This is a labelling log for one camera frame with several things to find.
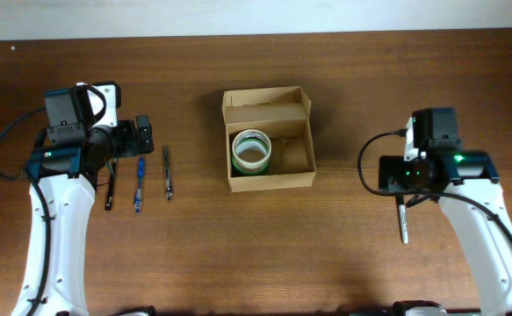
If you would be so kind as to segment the black pen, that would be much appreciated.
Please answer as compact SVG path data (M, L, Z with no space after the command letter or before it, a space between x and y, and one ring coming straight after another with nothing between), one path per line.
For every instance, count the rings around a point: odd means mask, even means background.
M116 170L117 170L117 159L113 158L112 162L110 164L109 170L110 170L110 178L108 181L108 189L106 193L106 199L105 199L105 210L108 212L112 209L113 205L113 196L114 196L114 187L115 187L115 181L116 181Z

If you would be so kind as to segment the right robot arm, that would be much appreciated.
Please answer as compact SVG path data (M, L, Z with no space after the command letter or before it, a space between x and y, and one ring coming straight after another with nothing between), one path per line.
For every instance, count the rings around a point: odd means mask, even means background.
M401 156L379 160L379 191L432 199L449 220L484 315L512 315L512 223L489 154L465 150L451 108L414 111Z

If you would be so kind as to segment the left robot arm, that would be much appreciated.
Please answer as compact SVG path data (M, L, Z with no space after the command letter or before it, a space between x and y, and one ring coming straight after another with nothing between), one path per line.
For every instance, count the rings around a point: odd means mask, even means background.
M98 173L114 159L154 150L148 116L120 120L120 106L115 82L46 92L48 125L23 168L30 183L32 224L14 314L87 314L85 243Z

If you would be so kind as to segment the black and white marker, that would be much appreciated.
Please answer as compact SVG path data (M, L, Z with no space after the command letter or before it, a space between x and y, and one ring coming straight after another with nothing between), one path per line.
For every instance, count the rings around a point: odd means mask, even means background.
M403 196L398 196L396 198L398 213L399 213L399 223L400 223L400 237L404 244L408 244L408 230L407 230L407 212L406 206L404 203Z

